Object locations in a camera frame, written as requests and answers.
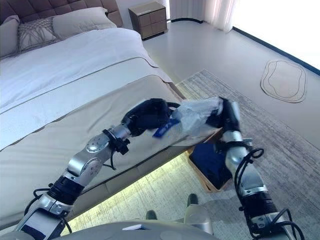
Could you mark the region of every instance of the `bed frame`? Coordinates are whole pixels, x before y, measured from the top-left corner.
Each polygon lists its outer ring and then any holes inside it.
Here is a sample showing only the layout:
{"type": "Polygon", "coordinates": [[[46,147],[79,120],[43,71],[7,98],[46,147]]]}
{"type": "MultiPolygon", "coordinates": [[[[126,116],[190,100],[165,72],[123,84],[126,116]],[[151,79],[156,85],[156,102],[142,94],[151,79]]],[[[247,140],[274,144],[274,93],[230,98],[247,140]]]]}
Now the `bed frame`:
{"type": "Polygon", "coordinates": [[[25,23],[93,7],[107,9],[108,18],[117,27],[122,27],[116,0],[0,0],[0,20],[2,24],[7,17],[18,15],[20,21],[25,23]]]}

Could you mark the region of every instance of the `pillow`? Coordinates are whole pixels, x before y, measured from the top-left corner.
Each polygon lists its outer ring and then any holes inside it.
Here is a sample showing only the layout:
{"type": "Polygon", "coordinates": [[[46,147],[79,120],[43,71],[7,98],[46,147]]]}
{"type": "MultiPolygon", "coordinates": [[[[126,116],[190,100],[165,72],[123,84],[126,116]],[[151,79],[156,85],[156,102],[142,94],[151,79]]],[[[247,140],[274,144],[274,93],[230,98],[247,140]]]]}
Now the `pillow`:
{"type": "Polygon", "coordinates": [[[106,12],[103,7],[90,7],[54,16],[54,33],[61,40],[65,40],[91,30],[116,28],[117,26],[107,18],[106,12]]]}
{"type": "Polygon", "coordinates": [[[20,24],[19,50],[24,51],[54,43],[56,37],[53,35],[52,20],[52,17],[48,17],[20,24]]]}
{"type": "Polygon", "coordinates": [[[5,57],[17,52],[18,26],[20,20],[17,15],[9,16],[0,26],[0,56],[5,57]]]}

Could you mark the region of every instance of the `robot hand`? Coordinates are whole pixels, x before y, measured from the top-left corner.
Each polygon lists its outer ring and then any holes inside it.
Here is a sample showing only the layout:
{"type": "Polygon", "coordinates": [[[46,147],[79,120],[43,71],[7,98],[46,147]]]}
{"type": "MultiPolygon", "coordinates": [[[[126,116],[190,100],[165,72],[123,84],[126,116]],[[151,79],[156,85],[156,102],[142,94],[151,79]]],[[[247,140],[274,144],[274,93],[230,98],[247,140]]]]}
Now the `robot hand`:
{"type": "Polygon", "coordinates": [[[166,102],[161,98],[151,98],[130,110],[122,119],[132,137],[137,137],[145,130],[157,129],[169,121],[172,110],[179,107],[178,103],[166,102]]]}

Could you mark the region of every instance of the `curtain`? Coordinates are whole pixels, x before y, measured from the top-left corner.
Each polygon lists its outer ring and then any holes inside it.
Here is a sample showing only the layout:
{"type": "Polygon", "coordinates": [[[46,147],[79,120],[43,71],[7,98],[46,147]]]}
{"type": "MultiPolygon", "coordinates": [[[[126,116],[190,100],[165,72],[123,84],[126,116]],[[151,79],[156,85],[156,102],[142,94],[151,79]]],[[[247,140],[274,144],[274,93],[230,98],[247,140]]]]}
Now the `curtain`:
{"type": "Polygon", "coordinates": [[[165,10],[166,10],[166,19],[170,19],[170,4],[169,4],[169,0],[156,0],[158,3],[162,4],[163,6],[165,6],[165,10]]]}
{"type": "Polygon", "coordinates": [[[204,20],[206,0],[170,0],[170,19],[204,20]]]}
{"type": "Polygon", "coordinates": [[[217,29],[229,32],[237,0],[206,0],[204,20],[217,29]]]}

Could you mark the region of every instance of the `nightstand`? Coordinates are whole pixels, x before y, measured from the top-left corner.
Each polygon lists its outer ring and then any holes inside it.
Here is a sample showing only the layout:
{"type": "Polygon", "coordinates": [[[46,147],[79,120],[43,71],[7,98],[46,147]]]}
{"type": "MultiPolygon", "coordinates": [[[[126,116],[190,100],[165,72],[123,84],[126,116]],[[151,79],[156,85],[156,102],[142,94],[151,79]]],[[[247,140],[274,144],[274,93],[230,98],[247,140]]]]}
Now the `nightstand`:
{"type": "Polygon", "coordinates": [[[142,40],[163,34],[167,30],[166,7],[158,2],[149,2],[129,8],[133,29],[142,40]]]}

